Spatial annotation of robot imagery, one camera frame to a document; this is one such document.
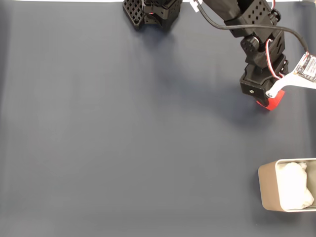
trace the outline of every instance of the black wire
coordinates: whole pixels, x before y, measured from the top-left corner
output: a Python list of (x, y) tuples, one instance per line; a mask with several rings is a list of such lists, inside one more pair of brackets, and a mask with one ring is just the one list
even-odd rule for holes
[(209, 16), (206, 14), (206, 12), (204, 11), (203, 7), (198, 2), (198, 0), (196, 2), (197, 2), (197, 7), (198, 7), (199, 11), (201, 12), (202, 16), (208, 21), (209, 24), (211, 24), (213, 27), (215, 27), (217, 29), (220, 29), (220, 30), (237, 30), (237, 29), (261, 28), (261, 29), (273, 29), (273, 30), (281, 30), (281, 31), (289, 32), (289, 33), (293, 34), (300, 41), (304, 50), (306, 52), (308, 52), (308, 45), (307, 45), (306, 41), (304, 40), (304, 38), (299, 33), (297, 33), (296, 31), (294, 31), (290, 28), (283, 27), (283, 26), (266, 26), (266, 25), (237, 25), (237, 26), (218, 25), (211, 18), (209, 18)]

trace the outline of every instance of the circuit board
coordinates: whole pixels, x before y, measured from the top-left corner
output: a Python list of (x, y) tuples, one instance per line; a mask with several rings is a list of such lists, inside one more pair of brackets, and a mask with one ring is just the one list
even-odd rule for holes
[(316, 82), (316, 57), (310, 54), (306, 59), (303, 58), (296, 66), (295, 72), (307, 80)]

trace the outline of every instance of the red gripper tip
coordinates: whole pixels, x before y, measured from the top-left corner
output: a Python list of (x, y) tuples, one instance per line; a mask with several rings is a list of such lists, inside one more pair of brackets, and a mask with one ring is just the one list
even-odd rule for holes
[(269, 98), (268, 99), (268, 102), (269, 102), (269, 105), (268, 106), (263, 106), (259, 101), (257, 101), (257, 103), (259, 105), (261, 105), (262, 107), (265, 107), (267, 110), (274, 110), (280, 103), (283, 95), (285, 94), (284, 90), (280, 90), (279, 93), (276, 95), (275, 98)]

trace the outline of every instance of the white label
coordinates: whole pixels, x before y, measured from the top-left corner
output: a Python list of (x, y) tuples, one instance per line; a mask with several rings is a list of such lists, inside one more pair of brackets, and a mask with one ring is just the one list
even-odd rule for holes
[(304, 74), (315, 77), (316, 76), (316, 58), (312, 57), (304, 70)]

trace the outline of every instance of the red and white wire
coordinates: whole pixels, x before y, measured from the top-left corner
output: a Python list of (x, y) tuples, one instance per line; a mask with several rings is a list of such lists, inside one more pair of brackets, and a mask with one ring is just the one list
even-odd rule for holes
[(272, 0), (272, 7), (271, 7), (271, 10), (273, 10), (276, 6), (276, 0)]
[(271, 72), (272, 76), (276, 79), (281, 79), (279, 76), (276, 75), (275, 71), (273, 70), (271, 60), (270, 60), (270, 53), (269, 53), (269, 43), (272, 42), (272, 39), (268, 39), (266, 42), (266, 57), (267, 57), (267, 64), (269, 71)]

